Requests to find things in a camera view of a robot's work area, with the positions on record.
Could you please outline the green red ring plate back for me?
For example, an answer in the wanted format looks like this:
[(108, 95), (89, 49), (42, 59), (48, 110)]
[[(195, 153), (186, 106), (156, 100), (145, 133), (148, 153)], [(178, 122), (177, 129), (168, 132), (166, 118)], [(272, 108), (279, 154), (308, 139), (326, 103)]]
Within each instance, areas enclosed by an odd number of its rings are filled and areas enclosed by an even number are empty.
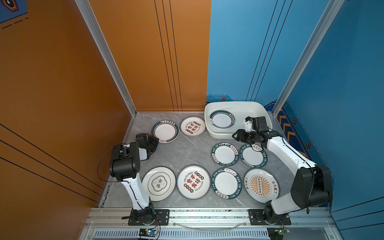
[(152, 128), (152, 135), (159, 139), (159, 143), (166, 144), (174, 141), (180, 134), (179, 127), (170, 120), (162, 120)]

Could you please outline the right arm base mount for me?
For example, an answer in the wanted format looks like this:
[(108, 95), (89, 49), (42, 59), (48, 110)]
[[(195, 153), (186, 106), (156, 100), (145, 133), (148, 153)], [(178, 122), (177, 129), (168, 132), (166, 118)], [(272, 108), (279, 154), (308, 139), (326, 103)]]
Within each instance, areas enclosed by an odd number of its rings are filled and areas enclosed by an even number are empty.
[(290, 216), (288, 214), (277, 215), (269, 207), (267, 207), (267, 209), (249, 209), (248, 214), (252, 226), (289, 226), (292, 224)]

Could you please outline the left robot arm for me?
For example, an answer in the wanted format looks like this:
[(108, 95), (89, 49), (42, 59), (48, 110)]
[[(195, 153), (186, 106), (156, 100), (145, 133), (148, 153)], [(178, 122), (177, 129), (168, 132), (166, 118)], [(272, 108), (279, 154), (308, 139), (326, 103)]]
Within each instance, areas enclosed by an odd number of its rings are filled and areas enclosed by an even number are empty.
[(129, 144), (112, 147), (110, 175), (122, 183), (128, 192), (134, 212), (139, 215), (153, 215), (154, 207), (145, 192), (140, 179), (141, 162), (148, 160), (157, 150), (159, 139), (146, 133), (137, 134)]

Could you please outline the white red text plate back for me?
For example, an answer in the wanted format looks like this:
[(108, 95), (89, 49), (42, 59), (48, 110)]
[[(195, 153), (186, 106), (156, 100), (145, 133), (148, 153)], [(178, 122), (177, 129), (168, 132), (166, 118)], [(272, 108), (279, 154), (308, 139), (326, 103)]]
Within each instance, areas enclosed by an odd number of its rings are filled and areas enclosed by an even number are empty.
[(180, 131), (189, 137), (197, 137), (206, 130), (205, 121), (196, 116), (187, 117), (180, 123)]

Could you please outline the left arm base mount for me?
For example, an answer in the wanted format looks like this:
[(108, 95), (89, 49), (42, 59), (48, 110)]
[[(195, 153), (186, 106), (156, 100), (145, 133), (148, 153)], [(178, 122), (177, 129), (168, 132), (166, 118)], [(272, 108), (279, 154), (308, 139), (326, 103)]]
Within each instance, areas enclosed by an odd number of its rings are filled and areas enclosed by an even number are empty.
[(167, 226), (170, 219), (169, 209), (132, 210), (128, 220), (129, 226)]

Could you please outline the green red ring plate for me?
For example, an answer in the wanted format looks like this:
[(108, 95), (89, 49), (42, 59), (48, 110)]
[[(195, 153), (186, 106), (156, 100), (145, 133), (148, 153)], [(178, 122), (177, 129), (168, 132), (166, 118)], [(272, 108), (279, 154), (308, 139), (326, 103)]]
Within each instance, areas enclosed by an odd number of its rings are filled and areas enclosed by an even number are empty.
[(159, 143), (166, 144), (174, 141), (180, 134), (179, 127), (170, 120), (162, 120), (152, 128), (152, 135), (159, 139)]
[(210, 114), (210, 123), (218, 129), (229, 129), (235, 122), (235, 116), (228, 111), (220, 110)]

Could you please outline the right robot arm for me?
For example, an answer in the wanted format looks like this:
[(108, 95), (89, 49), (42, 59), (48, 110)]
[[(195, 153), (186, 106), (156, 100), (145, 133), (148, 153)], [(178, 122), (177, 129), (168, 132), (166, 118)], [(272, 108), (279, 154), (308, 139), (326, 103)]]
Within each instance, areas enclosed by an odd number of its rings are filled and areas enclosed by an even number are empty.
[(274, 153), (294, 175), (290, 192), (266, 203), (265, 215), (267, 217), (282, 216), (332, 202), (333, 188), (330, 169), (305, 158), (277, 131), (246, 132), (246, 130), (239, 129), (232, 135), (232, 138), (250, 145), (260, 143), (265, 149)]

